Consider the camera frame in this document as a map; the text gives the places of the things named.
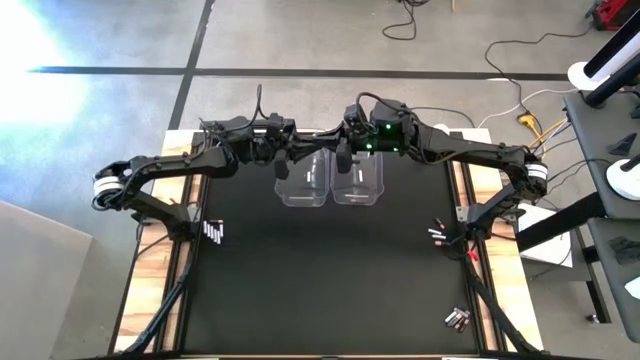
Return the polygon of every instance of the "table leg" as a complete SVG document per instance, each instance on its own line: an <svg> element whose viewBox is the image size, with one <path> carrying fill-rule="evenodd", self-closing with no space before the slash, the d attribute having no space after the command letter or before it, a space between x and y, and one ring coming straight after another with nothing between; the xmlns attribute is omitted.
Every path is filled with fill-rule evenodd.
<svg viewBox="0 0 640 360"><path fill-rule="evenodd" d="M594 217L604 217L606 212L597 192L585 196L573 205L520 231L516 234L520 252L531 249L567 231L584 224Z"/></svg>
<svg viewBox="0 0 640 360"><path fill-rule="evenodd" d="M595 245L582 249L582 255L584 256L584 260L589 264L600 261Z"/></svg>
<svg viewBox="0 0 640 360"><path fill-rule="evenodd" d="M587 290L589 290L589 297L591 298L591 303L593 304L593 309L596 312L596 318L601 324L609 324L611 323L611 315L609 315L609 309L607 309L607 304L604 301L604 295L602 294L602 290L600 290L600 284L598 283L598 278L596 277L596 273L593 270L593 266L591 265L593 262L589 261L589 259L594 259L594 254L591 253L595 251L595 246L591 245L589 247L585 246L584 239L582 238L582 232L580 229L576 230L576 237L578 240L578 244L580 248L583 249L582 254L585 257L585 261L587 262L587 271L589 271L589 278L591 280L586 281Z"/></svg>

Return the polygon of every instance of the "wooden table frame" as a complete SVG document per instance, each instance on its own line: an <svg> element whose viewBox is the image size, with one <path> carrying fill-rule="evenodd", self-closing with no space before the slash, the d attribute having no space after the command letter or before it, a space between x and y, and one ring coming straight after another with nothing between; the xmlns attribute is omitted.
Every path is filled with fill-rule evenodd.
<svg viewBox="0 0 640 360"><path fill-rule="evenodd" d="M487 129L454 129L452 131L461 132L465 139L491 142ZM195 130L167 131L162 147L162 155L178 155L184 151L191 152L194 132ZM465 168L466 166L459 163L453 163L460 205L468 206L470 201L483 203L502 188L498 170L475 165ZM468 178L471 178L471 184L465 183L465 173ZM201 181L202 178L200 176L156 180L152 195L167 203L172 201L197 202L199 200ZM496 221L494 224L493 233L507 237L514 236L513 228L500 221ZM166 230L161 224L145 226L137 251L165 234ZM110 352L126 349L144 330L160 307L163 297L182 272L186 263L187 253L190 250L189 247L189 243L174 244L169 240L163 241L133 263L111 341ZM484 269L488 270L490 268L490 279L493 280L493 288L500 307L531 345L538 349L543 349L533 304L531 303L526 277L515 241L492 237L486 241L486 253L489 263L485 264ZM478 275L482 277L483 266L476 262L475 267ZM494 321L486 305L479 297L478 301L485 333L486 349L499 350L501 339L496 339L493 328ZM173 350L176 343L180 343L180 339L176 336L176 327L178 316L182 313L180 311L182 303L182 299L178 300L171 310L167 323L160 333L163 341L158 343L157 339L154 339L147 351ZM514 351L513 345L508 340L507 349Z"/></svg>

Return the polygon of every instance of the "black mat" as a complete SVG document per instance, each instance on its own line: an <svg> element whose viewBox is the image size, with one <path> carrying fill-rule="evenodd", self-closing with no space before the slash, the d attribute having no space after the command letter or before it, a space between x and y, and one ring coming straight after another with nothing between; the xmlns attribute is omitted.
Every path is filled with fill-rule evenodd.
<svg viewBox="0 0 640 360"><path fill-rule="evenodd" d="M445 165L386 154L371 207L290 208L272 167L211 182L184 350L204 354L471 354L473 331L446 328L467 306L463 272L433 246L433 217L454 219Z"/></svg>

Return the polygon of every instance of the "wooden board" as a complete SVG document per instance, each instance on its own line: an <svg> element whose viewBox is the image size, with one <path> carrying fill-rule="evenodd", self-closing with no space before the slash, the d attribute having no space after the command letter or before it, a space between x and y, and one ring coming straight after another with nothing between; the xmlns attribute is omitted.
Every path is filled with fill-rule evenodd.
<svg viewBox="0 0 640 360"><path fill-rule="evenodd" d="M462 132L465 139L491 142L489 131L486 129L456 129L452 131ZM167 131L162 155L175 155L190 151L193 133L194 130ZM458 191L464 205L468 202L459 164L454 164L454 169ZM502 188L502 182L497 170L471 166L470 171L475 197L478 202L486 201ZM197 199L200 180L200 177L194 178L190 202ZM152 195L167 203L170 203L171 199L180 201L183 186L184 178L157 180ZM514 236L513 229L504 223L496 222L493 232L509 237ZM145 227L140 249L165 234L166 231L162 225ZM181 249L180 254L181 262L184 264L184 256L187 254L186 250L189 245L183 244L182 246L184 248ZM158 310L169 268L171 250L171 242L167 240L146 252L134 264L115 351L124 350L133 343L137 335L144 330L153 314ZM538 349L542 349L542 340L516 243L494 237L487 241L487 252L498 303L527 341ZM178 306L179 302L174 306L169 317L164 341L165 349L171 349L173 345ZM496 349L492 320L484 303L481 303L481 311L488 347L489 349ZM510 350L513 351L513 346L511 344L509 346Z"/></svg>
<svg viewBox="0 0 640 360"><path fill-rule="evenodd" d="M162 145L161 155L179 155L185 151L190 152L193 133L193 130L168 131ZM180 202L184 183L184 177L156 180L153 184L151 194L168 204L172 201ZM189 202L197 200L199 191L200 177L196 176L192 182ZM162 224L145 226L138 251L166 234L166 228ZM120 321L114 351L125 350L133 344L160 307L169 269L172 246L173 243L166 239L149 249L149 251L145 252L136 260L131 275L131 282L127 289L125 307ZM184 257L188 252L189 244L182 244L182 246L183 248L180 254L182 255L182 265L184 265ZM175 334L175 323L179 305L180 301L175 304L169 316L165 336L165 348L171 348L171 345L173 345L173 334ZM153 343L149 345L147 351L150 351L152 346Z"/></svg>
<svg viewBox="0 0 640 360"><path fill-rule="evenodd" d="M468 140L491 143L491 137L487 129L455 129L451 131L461 131L464 138ZM461 175L459 174L461 168L455 164L454 168L460 197L468 204L464 181L462 176L459 176ZM474 195L478 203L486 202L502 189L502 180L498 170L470 165L469 171L475 192ZM500 220L494 223L493 233L511 238L515 236L513 227ZM524 338L537 349L543 349L518 245L513 240L505 240L495 236L487 240L486 245L498 304ZM481 270L477 263L476 271L481 275ZM495 349L492 320L486 305L482 301L481 311L485 333L487 334L487 345L489 349ZM508 342L508 349L509 351L515 351L511 342Z"/></svg>

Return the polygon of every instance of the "black table surface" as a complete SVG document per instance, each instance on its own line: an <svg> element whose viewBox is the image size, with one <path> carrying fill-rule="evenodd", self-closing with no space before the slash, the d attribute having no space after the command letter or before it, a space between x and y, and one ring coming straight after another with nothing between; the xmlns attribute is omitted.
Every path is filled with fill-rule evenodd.
<svg viewBox="0 0 640 360"><path fill-rule="evenodd" d="M640 241L640 222L591 219L587 224L627 336L633 342L640 342L640 300L631 296L624 288L625 284L640 276L640 261L620 265L609 246L609 240L619 236Z"/></svg>
<svg viewBox="0 0 640 360"><path fill-rule="evenodd" d="M272 167L242 166L209 187L205 219L224 220L221 245L202 241L189 288L187 353L474 354L476 337L444 326L468 308L459 262L427 229L452 224L445 165L385 154L374 206L292 208Z"/></svg>
<svg viewBox="0 0 640 360"><path fill-rule="evenodd" d="M607 152L608 145L640 132L640 119L632 119L629 115L640 105L635 95L615 94L601 109L587 105L580 94L567 95L564 101L585 159L605 159L614 163L640 153L640 139L633 144L631 156L615 156ZM587 166L607 215L612 219L640 220L640 201L627 200L609 186L606 177L609 165L603 161L590 161Z"/></svg>

